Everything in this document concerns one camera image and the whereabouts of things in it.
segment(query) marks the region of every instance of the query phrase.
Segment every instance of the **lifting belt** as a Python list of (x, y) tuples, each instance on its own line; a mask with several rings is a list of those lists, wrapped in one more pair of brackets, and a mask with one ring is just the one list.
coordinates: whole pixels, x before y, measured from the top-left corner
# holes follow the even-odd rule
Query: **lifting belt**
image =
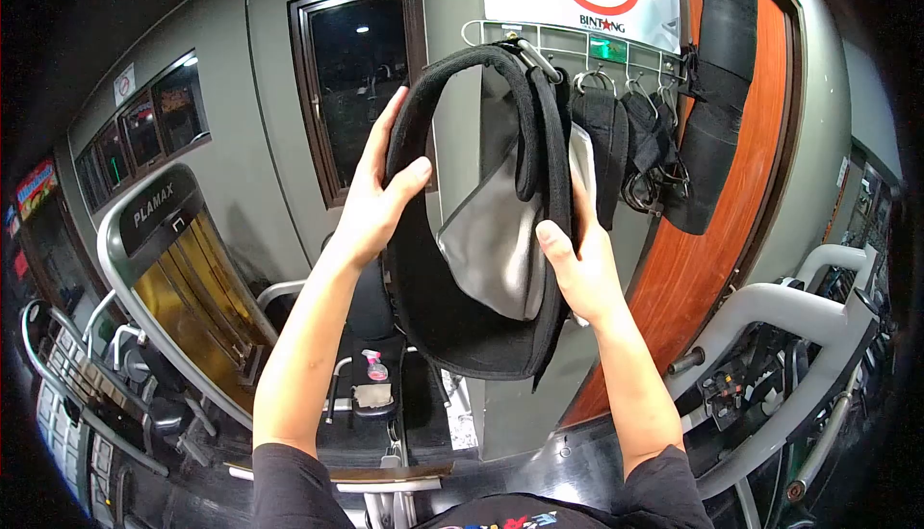
[(696, 98), (680, 158), (689, 197), (667, 188), (664, 217), (683, 232), (704, 234), (725, 186), (757, 51), (757, 0), (702, 0), (699, 50), (687, 63), (687, 93)]
[[(424, 154), (433, 112), (449, 78), (474, 66), (491, 66), (510, 84), (520, 122), (519, 137), (511, 144), (517, 151), (516, 197), (521, 202), (537, 200), (539, 216), (571, 236), (573, 201), (562, 122), (567, 109), (561, 102), (566, 101), (566, 80), (565, 86), (557, 86), (556, 95), (556, 87), (541, 70), (523, 73), (512, 51), (510, 46), (478, 46), (426, 69), (392, 129), (384, 185)], [(541, 302), (531, 320), (500, 315), (479, 303), (456, 284), (433, 239), (423, 191), (405, 208), (383, 261), (408, 341), (436, 366), (476, 378), (518, 380), (538, 378), (551, 360), (568, 313), (552, 267), (543, 267)]]

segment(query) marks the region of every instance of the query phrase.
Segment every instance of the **fingernail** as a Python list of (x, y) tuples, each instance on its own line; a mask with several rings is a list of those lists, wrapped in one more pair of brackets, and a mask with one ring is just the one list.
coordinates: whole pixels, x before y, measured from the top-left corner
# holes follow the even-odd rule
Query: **fingernail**
[(430, 176), (430, 170), (432, 168), (433, 167), (430, 165), (430, 159), (427, 158), (426, 156), (421, 156), (417, 158), (416, 160), (411, 162), (411, 165), (410, 165), (411, 171), (414, 172), (414, 174), (416, 174), (417, 177), (420, 178), (421, 180)]
[(552, 237), (552, 233), (549, 232), (548, 229), (545, 228), (542, 224), (543, 223), (540, 222), (536, 227), (536, 238), (539, 239), (539, 242), (546, 244), (548, 243), (549, 238)]

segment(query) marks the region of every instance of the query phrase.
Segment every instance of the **cable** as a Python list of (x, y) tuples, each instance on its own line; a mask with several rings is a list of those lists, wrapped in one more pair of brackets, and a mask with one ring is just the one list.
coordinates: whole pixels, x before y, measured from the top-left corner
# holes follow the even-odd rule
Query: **cable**
[[(793, 391), (799, 384), (799, 362), (796, 357), (805, 349), (806, 344), (801, 338), (793, 339), (786, 345), (783, 363), (783, 401), (793, 394)], [(767, 510), (767, 521), (764, 523), (763, 529), (772, 529), (776, 527), (776, 525), (780, 523), (780, 518), (783, 516), (783, 506), (785, 505), (786, 499), (783, 494), (784, 491), (780, 490), (780, 481), (783, 478), (783, 469), (785, 469), (786, 474), (789, 475), (789, 470), (792, 467), (793, 444), (786, 443), (780, 448), (777, 454), (780, 455), (780, 460), (776, 466), (776, 479), (773, 481), (770, 507)]]

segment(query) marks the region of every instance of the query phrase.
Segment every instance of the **black pad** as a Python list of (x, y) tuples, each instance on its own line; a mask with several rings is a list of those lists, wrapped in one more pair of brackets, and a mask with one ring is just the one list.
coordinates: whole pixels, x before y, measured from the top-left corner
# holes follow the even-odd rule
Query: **black pad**
[(186, 379), (159, 350), (154, 348), (154, 345), (148, 342), (144, 346), (138, 347), (138, 352), (148, 366), (148, 370), (157, 379), (158, 387), (163, 387), (177, 394), (187, 389)]
[[(424, 154), (433, 112), (449, 78), (473, 66), (491, 66), (510, 84), (517, 108), (517, 197), (525, 201), (541, 194), (544, 217), (571, 235), (570, 170), (552, 85), (536, 69), (529, 71), (527, 81), (507, 50), (461, 50), (427, 69), (411, 88), (392, 130), (385, 183)], [(567, 314), (552, 267), (546, 267), (544, 297), (535, 319), (497, 314), (456, 285), (433, 240), (423, 192), (405, 208), (384, 262), (401, 326), (428, 361), (456, 374), (496, 380), (541, 374), (548, 364)]]
[(151, 432), (164, 439), (179, 435), (192, 423), (192, 409), (180, 400), (168, 400), (164, 397), (151, 399)]
[(395, 315), (385, 290), (382, 261), (378, 258), (359, 273), (353, 300), (346, 313), (346, 324), (346, 333), (359, 340), (379, 340), (394, 333)]
[(688, 66), (687, 92), (696, 98), (680, 158), (690, 196), (664, 197), (664, 217), (678, 229), (704, 234), (725, 186), (757, 52), (757, 0), (703, 0), (699, 55)]

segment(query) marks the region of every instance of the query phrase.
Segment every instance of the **black lifting strap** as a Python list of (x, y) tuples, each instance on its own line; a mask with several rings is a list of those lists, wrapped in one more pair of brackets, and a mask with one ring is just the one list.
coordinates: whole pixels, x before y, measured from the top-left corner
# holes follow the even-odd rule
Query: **black lifting strap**
[[(548, 77), (538, 68), (524, 74), (512, 51), (478, 46), (427, 68), (392, 129), (384, 185), (424, 154), (433, 112), (449, 78), (473, 66), (491, 66), (510, 84), (520, 122), (516, 196), (525, 202), (538, 194), (541, 216), (571, 236), (571, 178), (560, 103)], [(456, 374), (493, 380), (538, 376), (545, 369), (568, 312), (552, 267), (545, 267), (542, 301), (532, 320), (499, 315), (470, 298), (433, 239), (423, 191), (405, 208), (383, 261), (401, 325), (428, 361)]]
[(582, 86), (571, 96), (571, 113), (590, 136), (597, 178), (597, 219), (606, 231), (613, 229), (616, 200), (622, 190), (629, 158), (629, 119), (626, 107), (613, 92)]

